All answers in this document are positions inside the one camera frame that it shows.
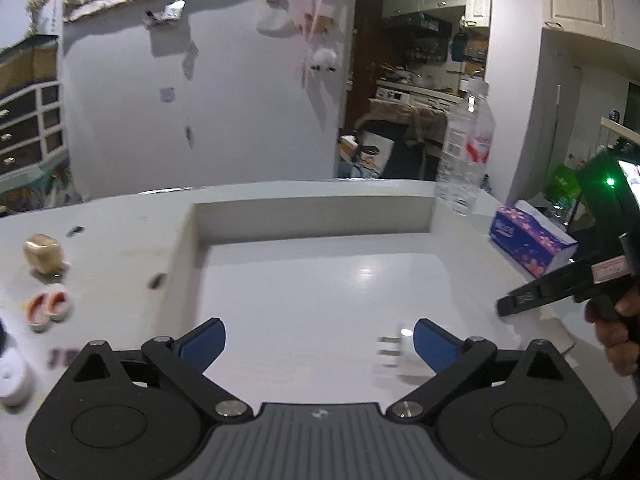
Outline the person's right hand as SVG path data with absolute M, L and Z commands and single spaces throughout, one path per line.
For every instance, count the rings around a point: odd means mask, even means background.
M 638 370 L 639 345 L 629 339 L 628 330 L 622 322 L 608 322 L 600 317 L 598 309 L 603 300 L 593 298 L 587 304 L 585 319 L 594 325 L 597 340 L 602 344 L 606 358 L 617 375 L 627 377 Z M 616 311 L 625 318 L 638 318 L 639 292 L 632 288 L 616 304 Z

